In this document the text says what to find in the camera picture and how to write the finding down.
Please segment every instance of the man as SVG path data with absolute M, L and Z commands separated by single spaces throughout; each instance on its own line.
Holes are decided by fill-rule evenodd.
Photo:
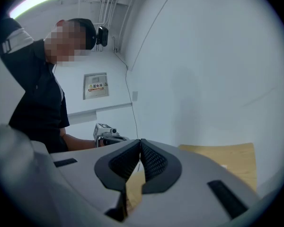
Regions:
M 38 41 L 14 19 L 0 21 L 0 57 L 25 90 L 9 124 L 44 143 L 49 153 L 95 147 L 93 140 L 66 134 L 70 124 L 65 95 L 52 72 L 56 63 L 73 61 L 74 55 L 90 51 L 95 43 L 96 31 L 89 19 L 61 20 Z

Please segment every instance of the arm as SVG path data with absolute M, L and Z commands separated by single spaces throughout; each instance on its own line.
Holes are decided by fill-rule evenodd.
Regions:
M 96 148 L 94 140 L 81 140 L 73 137 L 66 133 L 65 128 L 60 129 L 60 136 L 64 139 L 69 151 Z

